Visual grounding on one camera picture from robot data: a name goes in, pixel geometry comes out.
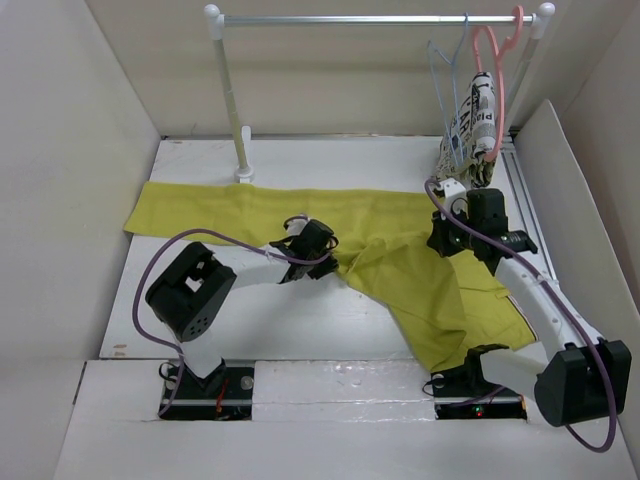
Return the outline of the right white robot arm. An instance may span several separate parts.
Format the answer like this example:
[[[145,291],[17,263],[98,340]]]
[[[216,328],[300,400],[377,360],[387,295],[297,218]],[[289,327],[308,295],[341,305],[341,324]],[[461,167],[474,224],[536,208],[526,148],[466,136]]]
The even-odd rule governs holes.
[[[467,252],[504,286],[544,348],[543,362],[506,346],[481,346],[468,354],[462,381],[483,394],[496,384],[533,399],[554,427],[609,418],[624,410],[631,352],[621,340],[607,340],[592,327],[549,273],[531,237],[512,230],[502,192],[466,189],[448,179],[429,180],[434,202],[428,247],[444,258]]]

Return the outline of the yellow trousers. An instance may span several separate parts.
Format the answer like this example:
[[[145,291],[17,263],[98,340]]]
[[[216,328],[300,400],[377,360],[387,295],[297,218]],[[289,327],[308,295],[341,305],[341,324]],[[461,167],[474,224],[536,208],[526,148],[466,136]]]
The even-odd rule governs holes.
[[[334,231],[340,278],[390,309],[427,369],[459,366],[480,345],[534,343],[508,290],[472,253],[446,259],[427,247],[434,210],[417,193],[148,182],[124,229],[164,238],[210,229],[262,246],[284,237],[287,219],[306,214]]]

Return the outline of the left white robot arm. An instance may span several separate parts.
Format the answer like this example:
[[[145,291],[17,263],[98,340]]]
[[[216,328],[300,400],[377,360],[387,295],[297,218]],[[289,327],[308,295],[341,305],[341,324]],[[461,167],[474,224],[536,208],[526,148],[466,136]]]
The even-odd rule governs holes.
[[[283,227],[286,236],[256,247],[207,229],[191,229],[170,239],[160,251],[194,234],[215,237],[235,247],[230,254],[217,254],[199,241],[189,242],[151,283],[137,291],[132,315],[144,299],[156,318],[171,331],[172,343],[160,343],[176,351],[179,358],[174,381],[188,384],[201,396],[222,390],[227,379],[223,356],[205,350],[211,346],[210,328],[229,294],[258,285],[284,285],[300,280],[318,280],[334,273],[339,245],[334,231],[317,219],[296,215]]]

